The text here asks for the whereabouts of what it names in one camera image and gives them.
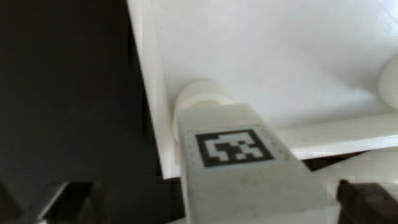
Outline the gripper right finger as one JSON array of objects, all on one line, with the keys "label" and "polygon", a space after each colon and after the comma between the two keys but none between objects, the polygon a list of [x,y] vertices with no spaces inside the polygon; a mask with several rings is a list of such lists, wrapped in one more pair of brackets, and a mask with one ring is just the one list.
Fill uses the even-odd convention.
[{"label": "gripper right finger", "polygon": [[337,224],[398,224],[398,184],[339,181]]}]

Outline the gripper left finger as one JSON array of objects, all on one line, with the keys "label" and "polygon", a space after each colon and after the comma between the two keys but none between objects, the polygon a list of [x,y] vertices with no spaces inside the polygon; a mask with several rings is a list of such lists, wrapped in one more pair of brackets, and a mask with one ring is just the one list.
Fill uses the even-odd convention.
[{"label": "gripper left finger", "polygon": [[33,224],[97,224],[92,193],[92,182],[56,184],[33,214]]}]

